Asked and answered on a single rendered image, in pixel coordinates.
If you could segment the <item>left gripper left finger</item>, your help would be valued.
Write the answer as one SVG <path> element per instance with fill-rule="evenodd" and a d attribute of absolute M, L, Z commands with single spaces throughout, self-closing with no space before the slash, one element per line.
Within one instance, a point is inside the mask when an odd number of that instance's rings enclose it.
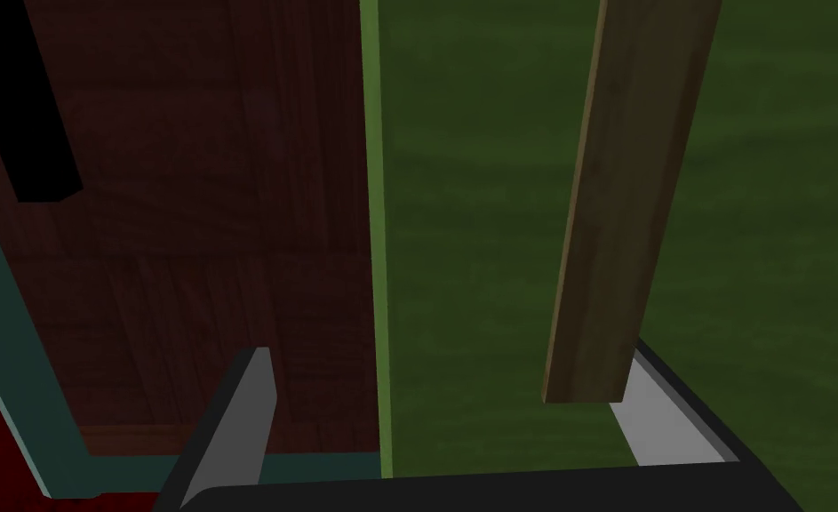
<path fill-rule="evenodd" d="M 242 349 L 167 476 L 154 512 L 252 512 L 276 403 L 269 349 Z"/>

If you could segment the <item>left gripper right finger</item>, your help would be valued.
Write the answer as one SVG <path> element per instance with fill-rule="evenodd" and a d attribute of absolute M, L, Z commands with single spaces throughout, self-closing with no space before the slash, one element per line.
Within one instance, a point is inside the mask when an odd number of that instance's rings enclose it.
<path fill-rule="evenodd" d="M 640 466 L 764 465 L 710 407 L 638 340 L 622 399 L 610 408 Z"/>

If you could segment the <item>brown wooden plank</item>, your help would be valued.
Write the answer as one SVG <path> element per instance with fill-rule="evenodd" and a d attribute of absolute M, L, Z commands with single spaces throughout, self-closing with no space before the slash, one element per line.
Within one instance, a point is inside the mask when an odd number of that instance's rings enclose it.
<path fill-rule="evenodd" d="M 601 0 L 547 404 L 622 400 L 722 0 Z"/>

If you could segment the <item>black bar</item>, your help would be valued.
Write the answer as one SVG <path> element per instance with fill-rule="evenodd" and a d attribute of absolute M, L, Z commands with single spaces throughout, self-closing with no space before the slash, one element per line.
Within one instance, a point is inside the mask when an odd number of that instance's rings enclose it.
<path fill-rule="evenodd" d="M 0 157 L 20 203 L 84 188 L 24 0 L 0 0 Z"/>

